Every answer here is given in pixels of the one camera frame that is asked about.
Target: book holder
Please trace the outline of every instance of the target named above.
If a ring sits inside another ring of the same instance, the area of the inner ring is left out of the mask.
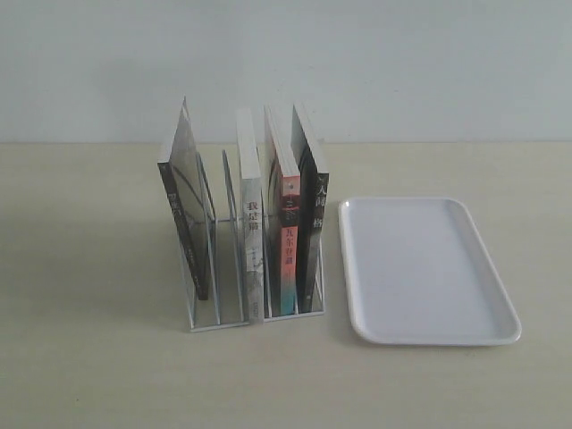
[[[200,197],[205,212],[206,223],[194,224],[192,227],[205,228],[206,252],[210,262],[209,273],[209,297],[208,300],[199,300],[195,291],[195,285],[189,271],[189,265],[182,247],[181,254],[181,277],[187,296],[187,309],[191,332],[209,331],[213,329],[230,328],[250,324],[248,320],[248,308],[246,287],[244,284],[243,268],[243,240],[241,239],[240,211],[237,212],[236,199],[232,186],[231,169],[226,151],[223,150],[223,173],[226,187],[226,196],[229,206],[229,216],[220,218],[215,211],[211,190],[208,186],[203,160],[197,153],[197,164],[201,184]],[[212,216],[207,210],[210,206]],[[318,267],[315,276],[315,294],[312,303],[312,311],[300,313],[298,299],[295,299],[293,315],[273,315],[271,306],[273,288],[270,284],[268,265],[270,249],[267,237],[267,214],[264,214],[263,224],[263,250],[265,266],[265,322],[291,319],[296,317],[322,315],[325,311],[324,289],[324,266],[322,259],[322,246],[318,250]]]

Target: tray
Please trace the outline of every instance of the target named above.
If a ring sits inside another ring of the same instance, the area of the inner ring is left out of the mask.
[[[379,344],[492,346],[517,313],[465,206],[449,198],[351,198],[341,248],[355,331]]]

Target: book cover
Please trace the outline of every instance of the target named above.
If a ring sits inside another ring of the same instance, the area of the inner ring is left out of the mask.
[[[236,123],[242,207],[244,285],[247,292],[248,320],[256,323],[263,322],[265,318],[262,177],[250,110],[245,108],[237,111]]]
[[[296,284],[300,313],[312,311],[320,236],[330,174],[306,108],[296,103],[292,113],[292,151],[300,171],[300,210]]]
[[[208,299],[210,261],[206,253],[206,226],[214,224],[214,217],[206,210],[208,205],[203,204],[201,197],[197,147],[186,99],[183,99],[174,137],[162,145],[157,165],[197,297]]]
[[[269,106],[265,107],[265,139],[272,304],[275,313],[291,315],[296,301],[300,175]]]

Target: metal book rack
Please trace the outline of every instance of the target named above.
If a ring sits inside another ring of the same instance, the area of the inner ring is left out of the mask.
[[[202,200],[205,219],[207,219],[207,222],[200,225],[200,227],[206,229],[207,240],[204,251],[206,252],[207,260],[210,262],[210,272],[207,273],[210,277],[210,284],[208,300],[199,300],[189,271],[189,265],[187,264],[182,248],[180,248],[181,276],[187,296],[190,331],[201,332],[247,325],[250,324],[250,321],[248,320],[248,300],[244,284],[244,267],[242,261],[242,247],[244,246],[241,233],[242,218],[240,216],[241,211],[237,211],[237,203],[232,186],[231,169],[228,157],[226,151],[223,150],[224,183],[229,207],[229,215],[224,218],[219,218],[216,214],[211,189],[208,186],[205,166],[203,165],[203,160],[199,153],[197,153],[197,163],[201,184],[199,195]],[[210,207],[212,211],[212,217],[208,213],[208,207]],[[269,252],[268,236],[266,233],[267,221],[267,215],[264,214],[263,250],[265,267],[265,322],[322,315],[325,311],[322,246],[320,246],[318,252],[318,267],[316,269],[315,293],[312,303],[312,311],[308,313],[300,313],[297,297],[295,299],[293,315],[273,315],[271,306],[273,288],[270,284],[268,270]]]

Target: white plastic tray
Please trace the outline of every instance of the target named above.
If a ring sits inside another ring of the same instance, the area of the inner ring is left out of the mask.
[[[340,204],[349,314],[374,343],[512,343],[521,326],[467,209],[448,198]]]

